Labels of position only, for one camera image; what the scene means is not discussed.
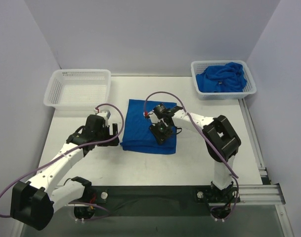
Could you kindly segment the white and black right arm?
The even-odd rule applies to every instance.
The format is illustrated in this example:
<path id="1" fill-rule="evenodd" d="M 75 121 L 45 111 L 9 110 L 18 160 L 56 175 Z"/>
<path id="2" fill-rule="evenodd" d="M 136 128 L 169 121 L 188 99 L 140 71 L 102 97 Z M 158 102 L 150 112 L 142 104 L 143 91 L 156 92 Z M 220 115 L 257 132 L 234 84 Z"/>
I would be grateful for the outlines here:
<path id="1" fill-rule="evenodd" d="M 149 130 L 159 145 L 172 137 L 173 129 L 187 129 L 198 132 L 205 140 L 209 155 L 215 161 L 212 184 L 219 190 L 232 185 L 235 156 L 241 146 L 241 139 L 227 117 L 217 118 L 186 112 L 183 107 L 167 108 L 162 103 L 154 107 L 147 116 L 151 121 Z"/>

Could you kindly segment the blue towel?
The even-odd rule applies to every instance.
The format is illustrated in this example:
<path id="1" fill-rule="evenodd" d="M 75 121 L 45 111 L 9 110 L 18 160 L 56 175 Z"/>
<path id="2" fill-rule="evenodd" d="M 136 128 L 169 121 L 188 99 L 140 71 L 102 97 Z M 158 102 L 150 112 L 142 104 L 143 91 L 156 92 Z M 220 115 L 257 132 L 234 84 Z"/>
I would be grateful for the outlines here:
<path id="1" fill-rule="evenodd" d="M 176 135 L 159 145 L 149 130 L 151 123 L 144 118 L 143 100 L 129 99 L 121 146 L 124 151 L 172 155 L 176 152 Z"/>

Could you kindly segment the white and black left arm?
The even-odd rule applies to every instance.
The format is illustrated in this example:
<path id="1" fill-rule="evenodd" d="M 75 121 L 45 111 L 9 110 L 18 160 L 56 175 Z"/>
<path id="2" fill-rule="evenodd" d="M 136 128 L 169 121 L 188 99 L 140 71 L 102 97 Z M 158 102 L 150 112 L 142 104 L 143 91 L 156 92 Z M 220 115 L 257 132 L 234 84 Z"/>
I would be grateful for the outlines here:
<path id="1" fill-rule="evenodd" d="M 91 182 L 75 177 L 58 188 L 66 173 L 97 146 L 119 144 L 117 124 L 109 125 L 110 111 L 89 115 L 63 144 L 59 153 L 41 172 L 26 182 L 18 181 L 11 196 L 10 217 L 36 230 L 43 230 L 54 213 L 68 203 L 83 197 Z"/>

